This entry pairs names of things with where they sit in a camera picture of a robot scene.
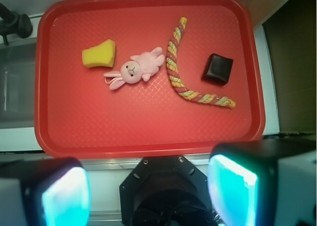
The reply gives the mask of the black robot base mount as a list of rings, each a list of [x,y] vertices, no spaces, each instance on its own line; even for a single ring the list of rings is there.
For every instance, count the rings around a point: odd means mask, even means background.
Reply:
[[[207,177],[184,156],[143,158],[119,186],[125,226],[215,226]]]

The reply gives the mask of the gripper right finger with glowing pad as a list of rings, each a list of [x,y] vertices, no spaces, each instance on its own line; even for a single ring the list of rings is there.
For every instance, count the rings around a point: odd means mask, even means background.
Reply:
[[[217,144],[207,171],[212,205],[227,226],[314,226],[317,143],[265,139]]]

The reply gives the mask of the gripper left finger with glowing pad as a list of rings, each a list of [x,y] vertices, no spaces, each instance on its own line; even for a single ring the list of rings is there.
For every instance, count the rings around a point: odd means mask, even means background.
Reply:
[[[2,226],[85,226],[90,210],[89,174],[77,159],[1,162]]]

